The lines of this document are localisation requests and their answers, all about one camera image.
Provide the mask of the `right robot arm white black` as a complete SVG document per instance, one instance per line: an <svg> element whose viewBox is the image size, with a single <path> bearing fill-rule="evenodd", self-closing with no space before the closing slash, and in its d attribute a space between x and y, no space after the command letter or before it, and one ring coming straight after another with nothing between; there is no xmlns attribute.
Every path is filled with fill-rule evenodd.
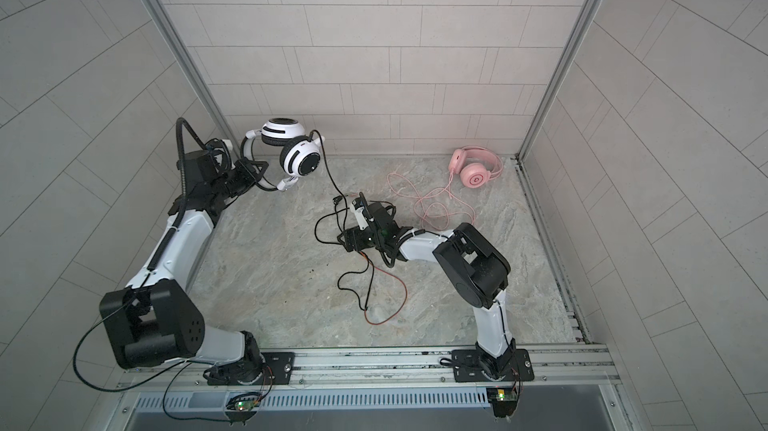
<svg viewBox="0 0 768 431"><path fill-rule="evenodd" d="M506 312L508 260L471 223L450 231L429 231L395 221L396 208L379 201L355 198L348 208L357 225L337 240L349 252L372 248L384 265L425 261L440 266L450 283L473 310L477 326L475 347L456 350L440 364L454 370L458 382L510 382L534 379L527 350L517 346Z"/></svg>

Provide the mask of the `white black headphones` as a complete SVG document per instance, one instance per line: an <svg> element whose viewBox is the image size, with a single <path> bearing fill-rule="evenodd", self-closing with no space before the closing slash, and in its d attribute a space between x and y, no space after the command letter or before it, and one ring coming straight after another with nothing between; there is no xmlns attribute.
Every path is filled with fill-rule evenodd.
<svg viewBox="0 0 768 431"><path fill-rule="evenodd" d="M270 118L259 129L246 132L240 144L240 152L247 161L255 163L253 145L263 144L280 149L279 164L286 177L273 185L263 177L256 186L263 191L285 191L304 176L314 172L325 157L325 138L318 130L309 133L297 120L285 117Z"/></svg>

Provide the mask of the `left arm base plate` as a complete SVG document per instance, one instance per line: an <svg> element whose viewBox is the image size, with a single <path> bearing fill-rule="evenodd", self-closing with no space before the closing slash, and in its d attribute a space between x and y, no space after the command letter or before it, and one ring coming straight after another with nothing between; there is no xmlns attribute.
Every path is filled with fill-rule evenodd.
<svg viewBox="0 0 768 431"><path fill-rule="evenodd" d="M206 369L203 378L210 386L287 385L294 361L293 352L246 354L236 362Z"/></svg>

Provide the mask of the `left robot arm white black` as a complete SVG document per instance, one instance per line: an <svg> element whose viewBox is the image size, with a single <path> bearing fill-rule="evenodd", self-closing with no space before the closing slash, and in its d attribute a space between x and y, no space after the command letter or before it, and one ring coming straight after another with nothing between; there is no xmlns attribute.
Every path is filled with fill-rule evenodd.
<svg viewBox="0 0 768 431"><path fill-rule="evenodd" d="M191 360L207 365L210 385L250 385L267 378L252 333L208 325L187 293L209 238L230 201L261 178L258 164L238 160L228 171L189 158L184 192L168 211L160 242L139 272L99 305L112 351L123 369Z"/></svg>

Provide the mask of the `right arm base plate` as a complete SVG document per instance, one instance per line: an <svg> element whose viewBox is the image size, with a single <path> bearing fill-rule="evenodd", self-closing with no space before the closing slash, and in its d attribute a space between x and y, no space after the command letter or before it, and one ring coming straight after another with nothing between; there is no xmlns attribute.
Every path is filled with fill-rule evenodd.
<svg viewBox="0 0 768 431"><path fill-rule="evenodd" d="M506 351L494 358L479 348L454 349L448 365L459 383L468 382L531 382L535 379L533 365L526 349Z"/></svg>

